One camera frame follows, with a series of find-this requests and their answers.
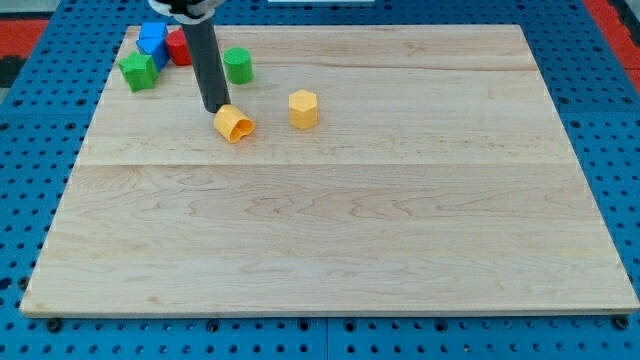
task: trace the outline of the green cylinder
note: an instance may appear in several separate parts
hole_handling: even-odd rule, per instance
[[[232,84],[246,84],[253,79],[251,54],[243,47],[232,47],[224,52],[224,69]]]

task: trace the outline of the yellow block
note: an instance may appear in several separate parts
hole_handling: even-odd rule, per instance
[[[213,127],[230,143],[238,142],[255,129],[253,121],[233,105],[223,105],[213,119]]]
[[[300,130],[318,124],[318,96],[307,90],[289,95],[289,122]]]

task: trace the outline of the green block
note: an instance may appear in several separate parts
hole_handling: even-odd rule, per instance
[[[118,60],[118,66],[131,91],[136,92],[155,87],[158,70],[151,55],[132,52],[126,58]]]
[[[251,54],[243,47],[233,47],[224,52],[227,80],[232,84],[246,84],[253,79]]]

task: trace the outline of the yellow hexagonal block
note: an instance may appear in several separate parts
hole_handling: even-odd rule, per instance
[[[298,90],[289,95],[289,123],[300,130],[318,124],[318,96],[307,90]]]

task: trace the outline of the blue pegboard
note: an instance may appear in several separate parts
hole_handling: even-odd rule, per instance
[[[31,320],[18,311],[127,25],[146,0],[63,0],[0,108],[0,359],[640,358],[640,316]],[[520,24],[632,283],[640,288],[640,99],[579,1],[377,0],[267,7],[218,24]]]

